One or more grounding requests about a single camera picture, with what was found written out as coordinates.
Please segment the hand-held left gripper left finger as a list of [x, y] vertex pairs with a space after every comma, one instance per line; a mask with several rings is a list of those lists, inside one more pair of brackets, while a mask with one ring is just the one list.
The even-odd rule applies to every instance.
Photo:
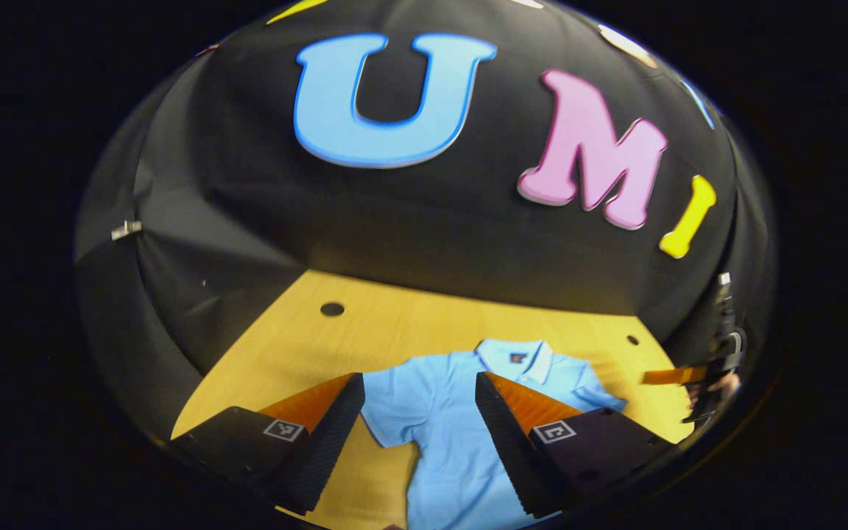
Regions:
[[259, 411], [221, 412], [168, 443], [186, 463], [297, 515], [316, 509], [366, 400], [350, 372]]

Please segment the light blue T-shirt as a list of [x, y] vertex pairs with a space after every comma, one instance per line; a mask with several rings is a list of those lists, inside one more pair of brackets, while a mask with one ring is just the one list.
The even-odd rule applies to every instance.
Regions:
[[621, 411], [591, 363], [544, 340], [481, 340], [471, 351], [410, 358], [364, 375], [361, 411], [383, 448], [414, 443], [420, 456], [406, 493], [407, 530], [521, 530], [525, 513], [476, 405], [476, 377], [491, 372], [587, 412]]

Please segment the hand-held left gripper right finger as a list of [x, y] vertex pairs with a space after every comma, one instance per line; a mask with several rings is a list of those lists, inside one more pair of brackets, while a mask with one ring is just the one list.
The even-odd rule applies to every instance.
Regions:
[[612, 407], [583, 412], [479, 372], [475, 402], [523, 510], [576, 515], [626, 496], [676, 446]]

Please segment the black backdrop cloth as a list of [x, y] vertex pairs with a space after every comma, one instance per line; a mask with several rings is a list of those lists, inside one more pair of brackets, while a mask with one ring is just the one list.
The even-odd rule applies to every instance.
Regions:
[[[307, 272], [635, 317], [695, 362], [729, 272], [773, 336], [773, 194], [726, 108], [552, 0], [327, 0], [239, 27], [120, 124], [74, 233], [90, 358], [161, 439]], [[124, 220], [144, 231], [111, 241]]]

